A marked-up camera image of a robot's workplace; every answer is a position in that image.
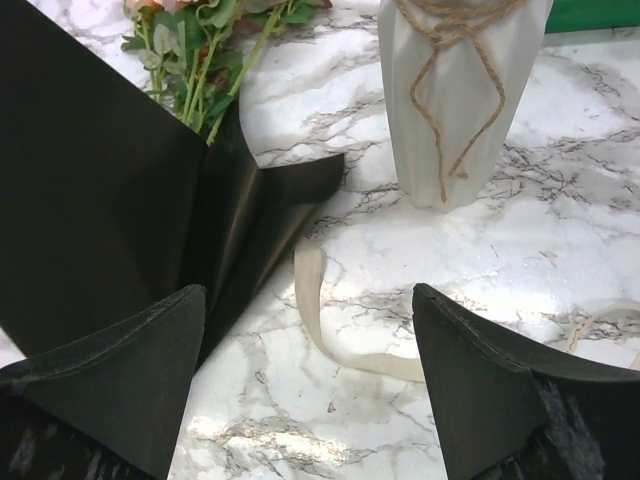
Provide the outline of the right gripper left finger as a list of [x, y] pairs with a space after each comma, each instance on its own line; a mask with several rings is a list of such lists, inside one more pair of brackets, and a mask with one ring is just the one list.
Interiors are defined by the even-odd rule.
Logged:
[[1, 370], [4, 479], [165, 479], [204, 332], [205, 290]]

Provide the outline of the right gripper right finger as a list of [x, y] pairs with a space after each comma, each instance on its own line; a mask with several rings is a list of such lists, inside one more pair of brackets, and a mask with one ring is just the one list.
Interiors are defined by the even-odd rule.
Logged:
[[638, 372], [547, 347], [427, 284], [412, 306], [448, 478], [638, 478]]

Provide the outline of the black wrapping paper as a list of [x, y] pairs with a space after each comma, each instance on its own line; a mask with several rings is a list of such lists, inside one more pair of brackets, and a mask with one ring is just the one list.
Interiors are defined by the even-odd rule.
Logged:
[[344, 166], [259, 167], [237, 104], [207, 145], [36, 7], [1, 5], [1, 326], [28, 356], [189, 284], [209, 356]]

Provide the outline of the cream ribbon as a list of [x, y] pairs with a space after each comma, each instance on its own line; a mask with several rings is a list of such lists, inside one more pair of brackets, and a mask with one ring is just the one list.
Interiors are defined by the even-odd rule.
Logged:
[[[342, 288], [343, 298], [330, 299], [336, 287], [324, 284], [327, 256], [313, 242], [303, 242], [294, 253], [294, 283], [298, 311], [310, 339], [318, 350], [343, 368], [358, 370], [416, 384], [425, 381], [418, 355], [417, 335], [409, 312], [410, 285], [376, 297], [353, 286]], [[523, 291], [490, 291], [485, 299], [479, 290], [445, 290], [447, 298], [531, 340], [582, 358], [580, 344], [596, 325], [616, 315], [639, 316], [639, 303], [618, 299], [607, 307], [600, 302], [562, 310], [551, 294]]]

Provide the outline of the pink flower bouquet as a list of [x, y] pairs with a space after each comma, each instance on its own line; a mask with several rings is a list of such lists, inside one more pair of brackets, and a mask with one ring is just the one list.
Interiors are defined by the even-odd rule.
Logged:
[[147, 94], [212, 144], [267, 39], [307, 25], [329, 1], [125, 1], [121, 49], [149, 74]]

